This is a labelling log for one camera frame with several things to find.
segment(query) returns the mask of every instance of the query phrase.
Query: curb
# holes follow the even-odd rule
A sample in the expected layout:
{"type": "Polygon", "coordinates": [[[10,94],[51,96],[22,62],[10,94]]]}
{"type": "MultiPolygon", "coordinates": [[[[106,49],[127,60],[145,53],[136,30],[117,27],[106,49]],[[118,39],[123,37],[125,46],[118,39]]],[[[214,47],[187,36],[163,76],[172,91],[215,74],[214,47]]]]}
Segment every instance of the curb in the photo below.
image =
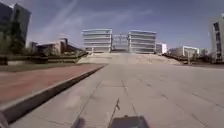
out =
{"type": "Polygon", "coordinates": [[[11,124],[15,122],[17,119],[19,119],[20,117],[22,117],[23,115],[30,112],[31,110],[42,105],[43,103],[53,98],[57,94],[70,88],[74,84],[92,75],[93,73],[97,72],[103,67],[104,66],[98,67],[94,70],[85,72],[79,76],[59,82],[53,86],[37,91],[30,95],[24,96],[18,100],[12,101],[8,104],[1,106],[0,111],[4,114],[8,123],[11,124]]]}

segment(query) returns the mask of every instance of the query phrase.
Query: office building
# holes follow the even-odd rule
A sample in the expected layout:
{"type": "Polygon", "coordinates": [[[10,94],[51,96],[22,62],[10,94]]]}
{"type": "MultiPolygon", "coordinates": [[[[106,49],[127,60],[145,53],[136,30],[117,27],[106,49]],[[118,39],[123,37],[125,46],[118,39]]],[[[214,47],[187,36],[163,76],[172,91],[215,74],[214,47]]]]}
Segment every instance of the office building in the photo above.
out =
{"type": "Polygon", "coordinates": [[[21,34],[24,41],[26,41],[31,12],[18,4],[11,5],[10,7],[13,10],[11,21],[20,23],[21,34]]]}
{"type": "Polygon", "coordinates": [[[194,57],[195,55],[199,55],[199,48],[181,46],[170,49],[169,54],[178,57],[194,57]]]}
{"type": "Polygon", "coordinates": [[[112,47],[111,29],[83,30],[82,37],[87,52],[110,52],[112,47]]]}
{"type": "Polygon", "coordinates": [[[164,43],[156,43],[156,53],[164,54],[167,52],[167,45],[164,43]]]}
{"type": "Polygon", "coordinates": [[[224,14],[214,19],[210,25],[212,41],[212,58],[216,62],[224,62],[224,14]]]}
{"type": "Polygon", "coordinates": [[[5,31],[11,19],[12,9],[0,2],[0,32],[5,31]]]}
{"type": "Polygon", "coordinates": [[[133,53],[154,53],[156,33],[132,30],[129,32],[129,51],[133,53]]]}

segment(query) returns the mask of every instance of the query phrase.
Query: road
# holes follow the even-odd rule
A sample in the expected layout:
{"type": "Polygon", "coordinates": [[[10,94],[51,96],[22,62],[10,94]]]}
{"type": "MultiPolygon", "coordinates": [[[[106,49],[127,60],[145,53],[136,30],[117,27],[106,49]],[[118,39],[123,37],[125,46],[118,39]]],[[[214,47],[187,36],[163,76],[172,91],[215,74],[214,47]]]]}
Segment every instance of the road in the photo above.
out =
{"type": "Polygon", "coordinates": [[[121,120],[116,126],[125,128],[144,119],[148,128],[223,128],[223,76],[214,68],[111,63],[11,127],[106,128],[121,120]]]}

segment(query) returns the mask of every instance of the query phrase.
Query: distant building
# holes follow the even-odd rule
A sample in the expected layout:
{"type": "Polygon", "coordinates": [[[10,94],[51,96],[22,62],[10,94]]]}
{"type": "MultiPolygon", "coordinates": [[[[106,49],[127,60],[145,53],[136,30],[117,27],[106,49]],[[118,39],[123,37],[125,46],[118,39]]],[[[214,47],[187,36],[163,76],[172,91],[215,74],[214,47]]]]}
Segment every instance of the distant building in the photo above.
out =
{"type": "Polygon", "coordinates": [[[127,34],[113,35],[112,51],[129,51],[129,42],[127,34]]]}
{"type": "Polygon", "coordinates": [[[111,29],[83,30],[82,37],[87,52],[110,52],[112,49],[111,29]]]}
{"type": "Polygon", "coordinates": [[[14,4],[10,6],[13,10],[11,21],[18,21],[20,23],[20,29],[24,41],[26,41],[28,25],[30,21],[31,12],[20,6],[19,4],[14,4]]]}
{"type": "Polygon", "coordinates": [[[129,32],[129,51],[133,53],[154,53],[156,51],[156,33],[131,30],[129,32]]]}
{"type": "Polygon", "coordinates": [[[167,45],[162,43],[156,43],[156,53],[164,54],[167,52],[167,45]]]}
{"type": "Polygon", "coordinates": [[[28,49],[33,53],[45,54],[46,56],[83,51],[80,48],[70,45],[67,38],[60,38],[59,40],[48,44],[37,44],[35,42],[30,42],[28,49]]]}
{"type": "Polygon", "coordinates": [[[224,14],[210,24],[212,41],[212,58],[216,62],[224,62],[224,14]]]}
{"type": "Polygon", "coordinates": [[[181,46],[178,48],[172,48],[169,50],[169,54],[179,57],[193,57],[194,55],[199,55],[199,48],[181,46]]]}

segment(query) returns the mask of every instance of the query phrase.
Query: sky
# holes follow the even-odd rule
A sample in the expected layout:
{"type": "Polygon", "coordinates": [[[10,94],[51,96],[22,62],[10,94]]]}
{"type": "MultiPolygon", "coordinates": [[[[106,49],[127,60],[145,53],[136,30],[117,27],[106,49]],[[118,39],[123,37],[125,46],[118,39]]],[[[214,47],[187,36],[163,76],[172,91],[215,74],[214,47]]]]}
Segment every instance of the sky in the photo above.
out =
{"type": "Polygon", "coordinates": [[[224,12],[224,0],[2,0],[18,2],[32,12],[28,41],[40,44],[65,36],[83,47],[84,29],[109,28],[157,33],[168,48],[211,48],[209,24],[224,12]]]}

